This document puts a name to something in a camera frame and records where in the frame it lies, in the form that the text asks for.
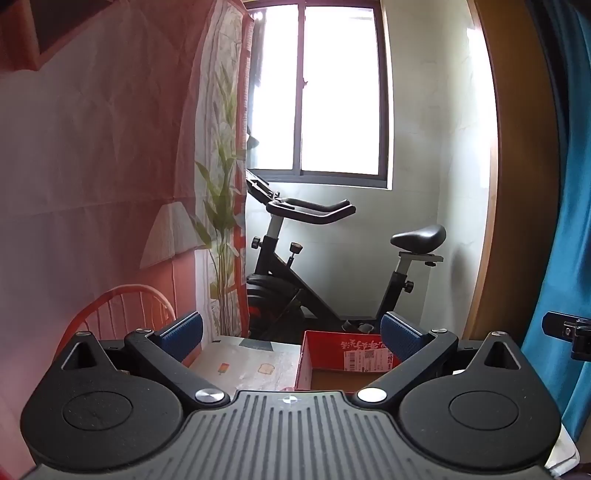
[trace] window frame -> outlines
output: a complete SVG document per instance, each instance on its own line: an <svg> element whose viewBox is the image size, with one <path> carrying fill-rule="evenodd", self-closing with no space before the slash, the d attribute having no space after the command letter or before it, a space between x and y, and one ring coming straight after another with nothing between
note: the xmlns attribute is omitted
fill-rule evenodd
<svg viewBox="0 0 591 480"><path fill-rule="evenodd" d="M276 7L279 5L298 6L298 46L295 83L294 113L294 155L291 170L267 170L250 168L266 181L293 183L322 183L331 185L388 187L389 112L388 112L388 64L386 37L382 7L379 0L251 0L245 2L247 10ZM374 12L376 42L378 48L379 81L379 158L378 174L347 173L336 171L310 171L301 168L301 122L304 92L304 20L306 7L358 7L370 8Z"/></svg>

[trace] exercise bike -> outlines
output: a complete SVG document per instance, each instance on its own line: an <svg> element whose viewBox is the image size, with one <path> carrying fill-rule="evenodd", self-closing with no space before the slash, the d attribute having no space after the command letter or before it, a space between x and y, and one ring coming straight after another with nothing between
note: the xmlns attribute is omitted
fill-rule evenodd
<svg viewBox="0 0 591 480"><path fill-rule="evenodd" d="M271 214L267 234L255 237L251 247L260 249L255 272L246 279L251 338L299 343L306 329L344 330L355 333L379 333L379 323L386 312L394 310L400 294L411 293L414 283L407 279L413 261L435 267L443 257L432 252L446 239L441 225L398 233L390 243L401 248L400 260L392 272L388 287L375 317L347 320L341 318L292 269L295 255L303 247L291 243L291 256L284 262L275 252L284 219L314 225L335 223L355 213L354 205L343 200L335 205L319 205L300 199L280 198L267 182L247 170L248 192L266 206ZM302 307L315 318L306 319Z"/></svg>

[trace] silver screw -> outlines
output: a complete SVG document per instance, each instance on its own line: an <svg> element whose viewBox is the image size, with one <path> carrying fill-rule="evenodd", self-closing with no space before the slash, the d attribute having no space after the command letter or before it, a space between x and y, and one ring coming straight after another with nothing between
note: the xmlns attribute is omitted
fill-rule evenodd
<svg viewBox="0 0 591 480"><path fill-rule="evenodd" d="M363 388L357 392L357 396L367 403L377 403L386 400L388 394L381 388Z"/></svg>
<svg viewBox="0 0 591 480"><path fill-rule="evenodd" d="M195 393L195 400L200 403L217 403L224 397L224 392L217 388L202 388Z"/></svg>

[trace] exercise bike seat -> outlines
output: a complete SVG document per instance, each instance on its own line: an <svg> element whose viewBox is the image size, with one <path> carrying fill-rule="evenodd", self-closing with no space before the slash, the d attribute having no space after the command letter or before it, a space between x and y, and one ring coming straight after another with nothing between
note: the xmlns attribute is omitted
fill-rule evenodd
<svg viewBox="0 0 591 480"><path fill-rule="evenodd" d="M414 254L424 255L439 247L446 236L443 225L430 225L412 232L397 233L392 236L390 243Z"/></svg>

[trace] open box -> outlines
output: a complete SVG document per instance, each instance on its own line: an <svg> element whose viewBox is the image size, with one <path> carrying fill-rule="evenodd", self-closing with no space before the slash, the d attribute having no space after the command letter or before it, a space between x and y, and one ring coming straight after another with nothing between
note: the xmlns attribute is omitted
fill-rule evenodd
<svg viewBox="0 0 591 480"><path fill-rule="evenodd" d="M399 363L379 335L307 330L295 389L354 393Z"/></svg>

